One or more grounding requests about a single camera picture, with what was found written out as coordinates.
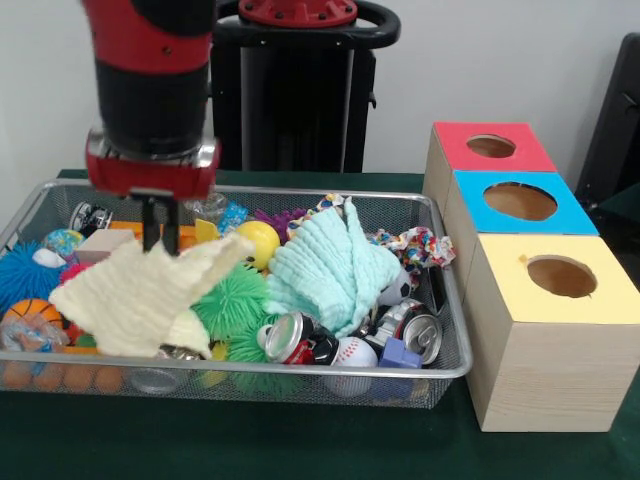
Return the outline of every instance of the clear plastic item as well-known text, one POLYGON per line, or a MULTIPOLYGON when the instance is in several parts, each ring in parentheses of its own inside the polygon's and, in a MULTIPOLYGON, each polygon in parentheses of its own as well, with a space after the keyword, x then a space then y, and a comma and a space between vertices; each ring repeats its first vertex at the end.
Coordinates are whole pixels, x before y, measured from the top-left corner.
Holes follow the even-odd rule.
POLYGON ((0 323, 3 350, 60 353, 68 344, 67 334, 40 314, 10 315, 0 323))
POLYGON ((210 190, 206 200, 192 200, 185 202, 184 206, 187 210, 192 211, 196 218, 217 225, 224 216, 228 203, 227 197, 210 190))

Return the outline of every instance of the baseball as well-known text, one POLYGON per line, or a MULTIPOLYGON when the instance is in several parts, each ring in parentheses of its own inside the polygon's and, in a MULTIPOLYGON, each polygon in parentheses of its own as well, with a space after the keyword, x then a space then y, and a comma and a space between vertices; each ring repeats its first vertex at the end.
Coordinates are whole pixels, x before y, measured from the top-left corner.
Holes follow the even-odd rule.
MULTIPOLYGON (((340 339, 338 354, 333 362, 337 367, 376 367, 378 357, 373 348, 364 340, 355 337, 340 339)), ((325 387, 343 398, 363 395, 371 388, 371 377, 326 376, 322 379, 325 387)))

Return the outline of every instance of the wooden box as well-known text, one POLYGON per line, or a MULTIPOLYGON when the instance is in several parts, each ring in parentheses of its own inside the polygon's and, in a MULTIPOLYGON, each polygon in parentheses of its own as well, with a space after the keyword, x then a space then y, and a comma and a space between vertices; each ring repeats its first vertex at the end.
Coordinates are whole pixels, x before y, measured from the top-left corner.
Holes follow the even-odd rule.
POLYGON ((557 173, 456 171, 452 178, 444 224, 462 299, 478 233, 598 234, 557 173))
POLYGON ((555 172, 553 162, 525 123, 437 122, 431 131, 422 193, 444 215, 453 172, 555 172))
POLYGON ((464 300, 484 431, 607 431, 640 362, 640 294, 599 237, 481 234, 464 300))

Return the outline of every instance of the orange ball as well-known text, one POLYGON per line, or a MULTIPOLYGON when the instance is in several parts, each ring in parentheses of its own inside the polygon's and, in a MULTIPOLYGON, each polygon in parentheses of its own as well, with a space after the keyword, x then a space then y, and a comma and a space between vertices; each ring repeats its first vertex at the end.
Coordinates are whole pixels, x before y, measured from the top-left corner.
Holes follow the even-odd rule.
POLYGON ((2 372, 2 383, 14 390, 25 388, 31 383, 31 363, 8 362, 2 372))
POLYGON ((64 386, 70 392, 86 392, 91 387, 95 370, 95 367, 89 365, 68 365, 64 374, 64 386))
POLYGON ((29 314, 42 315, 47 322, 55 325, 60 330, 64 330, 65 320, 62 314, 52 304, 40 298, 31 298, 16 303, 5 313, 3 320, 11 316, 24 317, 29 314))
POLYGON ((52 392, 62 383, 65 367, 60 364, 50 363, 39 375, 33 377, 33 384, 44 392, 52 392))
POLYGON ((101 393, 116 393, 122 388, 122 370, 118 367, 102 367, 96 373, 94 385, 101 393))

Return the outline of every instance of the metal basket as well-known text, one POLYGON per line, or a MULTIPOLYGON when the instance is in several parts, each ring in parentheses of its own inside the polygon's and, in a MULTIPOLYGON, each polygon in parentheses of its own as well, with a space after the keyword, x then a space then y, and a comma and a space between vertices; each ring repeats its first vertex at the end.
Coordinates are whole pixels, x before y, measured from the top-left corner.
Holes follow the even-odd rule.
MULTIPOLYGON (((267 213, 315 205, 326 193, 232 186, 218 186, 217 190, 250 211, 259 208, 267 213)), ((436 235, 444 234, 437 208, 421 195, 339 193, 353 197, 366 232, 379 228, 402 232, 424 225, 436 235)), ((17 241, 41 241, 48 232, 66 228, 75 206, 83 201, 111 209, 114 219, 140 221, 140 206, 134 201, 97 192, 87 181, 56 180, 43 184, 29 196, 0 234, 0 247, 10 247, 17 241)), ((181 218, 182 223, 193 221, 186 211, 181 218)), ((451 381, 465 375, 472 362, 453 273, 445 268, 443 276, 447 296, 439 316, 443 342, 436 361, 422 370, 0 351, 0 390, 433 408, 451 381), (109 384, 109 375, 122 378, 119 388, 118 383, 109 384), (336 386, 340 395, 332 393, 336 386)), ((414 297, 429 304, 428 290, 423 284, 414 297)))

